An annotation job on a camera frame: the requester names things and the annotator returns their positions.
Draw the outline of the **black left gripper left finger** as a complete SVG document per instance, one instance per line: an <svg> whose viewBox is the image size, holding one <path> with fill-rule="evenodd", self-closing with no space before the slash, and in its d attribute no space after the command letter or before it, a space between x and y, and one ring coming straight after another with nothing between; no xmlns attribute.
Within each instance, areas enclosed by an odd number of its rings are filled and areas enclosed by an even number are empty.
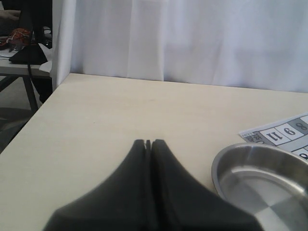
<svg viewBox="0 0 308 231"><path fill-rule="evenodd" d="M150 141L135 140L118 168L99 186L57 209L46 231L152 231L154 197Z"/></svg>

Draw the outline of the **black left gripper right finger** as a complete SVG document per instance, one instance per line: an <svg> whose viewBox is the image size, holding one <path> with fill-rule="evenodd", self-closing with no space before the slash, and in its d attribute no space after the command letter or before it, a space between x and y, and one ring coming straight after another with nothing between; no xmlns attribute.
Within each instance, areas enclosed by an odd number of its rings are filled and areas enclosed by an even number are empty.
<svg viewBox="0 0 308 231"><path fill-rule="evenodd" d="M164 140L151 150L151 182L162 231L261 231L257 219L197 181Z"/></svg>

